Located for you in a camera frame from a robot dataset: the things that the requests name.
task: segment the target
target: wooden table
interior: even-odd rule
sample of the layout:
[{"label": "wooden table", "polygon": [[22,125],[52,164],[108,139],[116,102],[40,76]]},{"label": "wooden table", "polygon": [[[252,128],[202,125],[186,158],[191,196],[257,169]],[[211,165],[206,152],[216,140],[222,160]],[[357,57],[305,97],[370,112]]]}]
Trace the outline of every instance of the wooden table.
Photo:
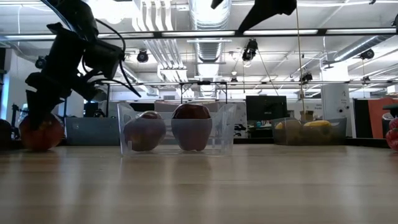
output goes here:
[{"label": "wooden table", "polygon": [[273,145],[231,157],[0,154],[0,223],[397,224],[398,156]]}]

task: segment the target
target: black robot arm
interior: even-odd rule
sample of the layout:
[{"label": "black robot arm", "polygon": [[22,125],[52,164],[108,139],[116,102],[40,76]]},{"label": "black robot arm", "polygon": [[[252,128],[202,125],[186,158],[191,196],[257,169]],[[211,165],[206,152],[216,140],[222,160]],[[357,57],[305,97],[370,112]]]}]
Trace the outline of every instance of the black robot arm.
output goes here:
[{"label": "black robot arm", "polygon": [[[91,101],[99,92],[95,83],[88,80],[95,75],[104,75],[112,80],[121,61],[124,50],[98,39],[98,28],[91,8],[80,0],[42,0],[65,23],[49,24],[47,27],[56,35],[48,56],[39,59],[41,72],[31,73],[26,83],[36,91],[26,91],[30,126],[37,129],[45,115],[70,96],[72,90]],[[83,64],[92,68],[85,76],[78,71]],[[129,89],[140,96],[132,87]]]}]

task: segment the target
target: transparent container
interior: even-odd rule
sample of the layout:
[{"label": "transparent container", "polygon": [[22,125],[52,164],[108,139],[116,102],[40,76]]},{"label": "transparent container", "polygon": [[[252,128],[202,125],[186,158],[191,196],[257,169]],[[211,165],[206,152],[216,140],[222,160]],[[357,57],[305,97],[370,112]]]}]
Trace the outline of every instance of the transparent container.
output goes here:
[{"label": "transparent container", "polygon": [[[288,146],[327,146],[345,143],[347,118],[328,119],[331,126],[304,126],[295,118],[272,120],[275,144]],[[283,128],[276,126],[282,123]]]},{"label": "transparent container", "polygon": [[[210,119],[172,119],[173,113],[160,112],[166,126],[166,135],[155,147],[150,151],[141,151],[141,148],[131,142],[126,141],[124,135],[124,127],[132,119],[138,117],[141,112],[134,111],[132,107],[126,104],[118,104],[118,118],[119,118],[119,133],[120,146],[122,156],[139,156],[139,155],[176,155],[176,154],[198,154],[198,155],[213,155],[213,156],[227,156],[230,155],[233,148],[234,139],[234,117],[236,105],[227,104],[220,108],[217,113],[210,113]],[[210,124],[206,131],[210,132],[208,140],[204,140],[205,148],[202,151],[184,151],[181,143],[185,141],[185,145],[195,145],[195,140],[198,138],[198,130],[203,124]],[[159,127],[159,120],[142,119],[140,120],[139,129],[135,129],[135,133],[128,135],[135,135],[133,138],[150,139],[151,136],[158,136],[156,127]],[[183,138],[175,137],[173,131],[176,133],[183,133]]]}]

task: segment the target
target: red object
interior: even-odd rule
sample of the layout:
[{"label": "red object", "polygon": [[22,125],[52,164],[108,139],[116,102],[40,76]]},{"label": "red object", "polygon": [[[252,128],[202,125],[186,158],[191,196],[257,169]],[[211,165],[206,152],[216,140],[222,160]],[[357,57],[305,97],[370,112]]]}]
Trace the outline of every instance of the red object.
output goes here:
[{"label": "red object", "polygon": [[398,118],[394,118],[390,121],[390,130],[394,129],[394,128],[398,128]]},{"label": "red object", "polygon": [[0,149],[9,149],[11,146],[11,124],[0,119]]},{"label": "red object", "polygon": [[61,121],[53,114],[48,114],[38,130],[30,128],[29,115],[19,125],[24,146],[35,152],[45,152],[58,144],[64,137]]},{"label": "red object", "polygon": [[379,100],[368,100],[369,115],[372,125],[373,138],[382,139],[383,127],[381,118],[385,113],[390,113],[389,110],[384,110],[383,106],[397,103],[397,100],[393,98],[381,98]]},{"label": "red object", "polygon": [[184,151],[202,151],[206,148],[213,122],[207,107],[182,104],[175,109],[172,132]]},{"label": "red object", "polygon": [[123,129],[124,140],[137,152],[151,151],[166,135],[166,125],[156,111],[146,111],[130,120]]},{"label": "red object", "polygon": [[398,129],[394,128],[386,134],[387,143],[391,149],[398,151]]}]

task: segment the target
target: computer monitor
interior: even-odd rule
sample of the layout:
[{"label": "computer monitor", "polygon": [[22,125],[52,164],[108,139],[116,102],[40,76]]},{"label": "computer monitor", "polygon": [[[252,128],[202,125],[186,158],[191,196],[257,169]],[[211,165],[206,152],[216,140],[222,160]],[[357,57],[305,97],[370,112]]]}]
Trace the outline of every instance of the computer monitor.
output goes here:
[{"label": "computer monitor", "polygon": [[269,121],[286,118],[286,96],[246,96],[248,121]]}]

